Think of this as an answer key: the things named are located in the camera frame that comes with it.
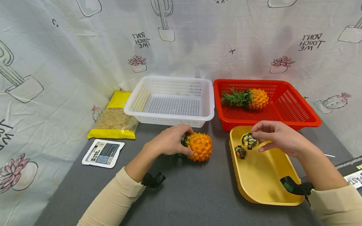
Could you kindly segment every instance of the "yellow package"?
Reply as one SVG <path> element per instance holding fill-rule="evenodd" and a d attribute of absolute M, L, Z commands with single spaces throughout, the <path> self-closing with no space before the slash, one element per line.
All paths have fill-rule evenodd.
<path fill-rule="evenodd" d="M 115 90 L 111 101 L 108 103 L 94 128 L 89 132 L 88 139 L 112 138 L 135 139 L 138 121 L 134 116 L 126 115 L 123 111 L 131 93 Z"/>

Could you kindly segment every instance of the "wrist strap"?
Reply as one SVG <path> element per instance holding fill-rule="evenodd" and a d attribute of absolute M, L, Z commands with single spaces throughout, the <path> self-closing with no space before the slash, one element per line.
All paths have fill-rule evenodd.
<path fill-rule="evenodd" d="M 157 188 L 165 179 L 166 177 L 161 172 L 159 172 L 155 177 L 152 177 L 151 174 L 146 173 L 146 175 L 143 177 L 143 180 L 141 181 L 141 184 L 146 187 Z"/>
<path fill-rule="evenodd" d="M 283 177 L 280 182 L 285 189 L 295 195 L 307 196 L 311 194 L 311 190 L 314 189 L 313 185 L 309 182 L 297 184 L 290 176 Z"/>

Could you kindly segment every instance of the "left hand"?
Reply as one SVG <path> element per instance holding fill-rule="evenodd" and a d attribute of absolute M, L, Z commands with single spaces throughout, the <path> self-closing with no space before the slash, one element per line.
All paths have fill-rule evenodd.
<path fill-rule="evenodd" d="M 191 126 L 179 124 L 165 129 L 150 142 L 144 145 L 145 149 L 151 149 L 158 155 L 174 155 L 177 153 L 191 156 L 193 151 L 181 144 L 181 138 L 185 133 L 193 133 Z"/>

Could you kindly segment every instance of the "fabric backdrop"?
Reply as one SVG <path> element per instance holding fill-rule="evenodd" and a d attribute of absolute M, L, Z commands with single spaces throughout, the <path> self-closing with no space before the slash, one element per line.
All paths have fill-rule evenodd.
<path fill-rule="evenodd" d="M 149 74 L 288 81 L 361 155 L 361 4 L 2 0 L 0 225 L 34 224 L 113 90 Z"/>

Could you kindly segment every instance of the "yellow tray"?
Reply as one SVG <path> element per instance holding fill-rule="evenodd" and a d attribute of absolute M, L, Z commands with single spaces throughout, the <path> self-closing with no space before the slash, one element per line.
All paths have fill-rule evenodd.
<path fill-rule="evenodd" d="M 291 164 L 289 157 L 280 149 L 271 149 L 266 152 L 258 152 L 258 147 L 248 150 L 245 159 L 236 157 L 234 148 L 241 145 L 241 136 L 250 132 L 251 127 L 237 126 L 230 131 L 230 151 L 237 187 L 241 195 L 249 202 L 297 206 L 304 200 L 304 196 L 298 196 L 287 192 L 280 179 L 290 176 L 297 184 L 300 179 Z"/>

